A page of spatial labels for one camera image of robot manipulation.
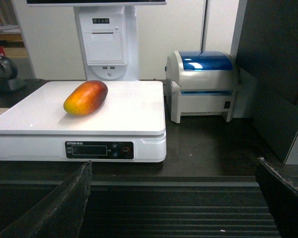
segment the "scale weighing platform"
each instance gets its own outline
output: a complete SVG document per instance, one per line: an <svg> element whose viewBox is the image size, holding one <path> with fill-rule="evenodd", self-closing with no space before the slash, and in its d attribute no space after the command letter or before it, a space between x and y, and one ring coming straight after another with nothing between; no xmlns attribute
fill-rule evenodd
<svg viewBox="0 0 298 238"><path fill-rule="evenodd" d="M86 116L65 112L84 81L53 81L0 115L0 160L160 162L166 156L163 85L105 81L103 105Z"/></svg>

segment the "black counter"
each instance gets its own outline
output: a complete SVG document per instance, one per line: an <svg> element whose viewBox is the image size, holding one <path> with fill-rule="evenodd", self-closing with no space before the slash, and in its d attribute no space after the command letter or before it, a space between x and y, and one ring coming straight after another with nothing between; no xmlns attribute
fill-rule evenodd
<svg viewBox="0 0 298 238"><path fill-rule="evenodd" d="M44 83L28 80L25 91L0 95L0 108L13 106ZM298 177L298 166L282 164L251 119L225 122L221 116L194 116L181 117L176 124L166 107L165 120L167 156L163 162L93 162L93 183L255 182L258 157ZM0 184L59 184L82 163L0 161Z"/></svg>

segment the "receipt printer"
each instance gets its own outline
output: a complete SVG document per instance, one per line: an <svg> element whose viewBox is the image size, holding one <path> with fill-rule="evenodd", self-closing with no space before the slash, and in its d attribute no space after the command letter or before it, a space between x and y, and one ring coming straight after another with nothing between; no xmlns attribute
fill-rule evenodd
<svg viewBox="0 0 298 238"><path fill-rule="evenodd" d="M238 72L218 51L174 51L167 58L166 100L171 120L181 116L233 116Z"/></svg>

